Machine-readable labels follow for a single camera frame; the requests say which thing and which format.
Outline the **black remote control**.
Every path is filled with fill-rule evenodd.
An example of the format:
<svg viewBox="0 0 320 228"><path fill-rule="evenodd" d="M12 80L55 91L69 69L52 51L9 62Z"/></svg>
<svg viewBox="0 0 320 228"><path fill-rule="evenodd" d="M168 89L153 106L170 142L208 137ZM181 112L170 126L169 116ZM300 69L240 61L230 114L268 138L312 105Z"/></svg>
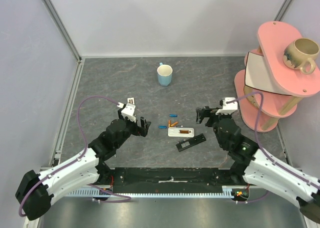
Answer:
<svg viewBox="0 0 320 228"><path fill-rule="evenodd" d="M185 139L180 141L178 144L176 144L177 150L179 152L182 152L186 149L189 149L191 147L194 147L200 143L203 143L206 141L206 138L203 134L197 135L193 138Z"/></svg>

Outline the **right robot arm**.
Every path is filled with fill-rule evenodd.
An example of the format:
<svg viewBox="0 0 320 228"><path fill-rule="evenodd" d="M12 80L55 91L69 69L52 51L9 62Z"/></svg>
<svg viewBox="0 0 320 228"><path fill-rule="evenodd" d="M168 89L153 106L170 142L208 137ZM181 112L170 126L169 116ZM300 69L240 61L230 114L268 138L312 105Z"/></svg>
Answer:
<svg viewBox="0 0 320 228"><path fill-rule="evenodd" d="M320 221L320 180L279 160L241 134L232 112L221 113L219 108L205 106L196 109L196 122L213 128L221 149L234 160L229 172L233 184L243 182L270 191L299 208L315 223Z"/></svg>

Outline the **white remote with QR label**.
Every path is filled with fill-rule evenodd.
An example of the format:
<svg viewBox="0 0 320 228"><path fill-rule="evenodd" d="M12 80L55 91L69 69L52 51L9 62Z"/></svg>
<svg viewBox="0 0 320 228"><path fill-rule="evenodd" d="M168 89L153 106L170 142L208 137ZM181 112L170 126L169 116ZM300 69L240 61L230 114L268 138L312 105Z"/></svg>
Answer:
<svg viewBox="0 0 320 228"><path fill-rule="evenodd" d="M127 98L127 102L128 102L129 104L135 105L135 99L134 99L134 97Z"/></svg>

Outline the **white remote control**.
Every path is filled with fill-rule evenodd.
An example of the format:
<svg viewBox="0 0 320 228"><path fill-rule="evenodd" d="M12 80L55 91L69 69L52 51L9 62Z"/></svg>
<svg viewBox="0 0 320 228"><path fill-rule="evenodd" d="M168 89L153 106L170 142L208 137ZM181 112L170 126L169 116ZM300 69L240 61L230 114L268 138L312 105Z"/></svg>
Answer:
<svg viewBox="0 0 320 228"><path fill-rule="evenodd" d="M168 137L193 138L195 131L193 128L176 128L170 127L167 129Z"/></svg>

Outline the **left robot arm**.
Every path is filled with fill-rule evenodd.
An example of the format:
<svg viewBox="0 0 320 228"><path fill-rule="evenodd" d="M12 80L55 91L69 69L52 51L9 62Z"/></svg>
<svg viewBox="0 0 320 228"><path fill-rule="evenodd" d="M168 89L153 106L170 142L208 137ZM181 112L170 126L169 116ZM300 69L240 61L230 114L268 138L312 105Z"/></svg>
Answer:
<svg viewBox="0 0 320 228"><path fill-rule="evenodd" d="M25 173L15 193L19 216L35 220L71 191L94 183L106 184L110 169L105 161L130 136L146 137L150 125L144 117L137 123L120 115L79 154L40 173L34 170Z"/></svg>

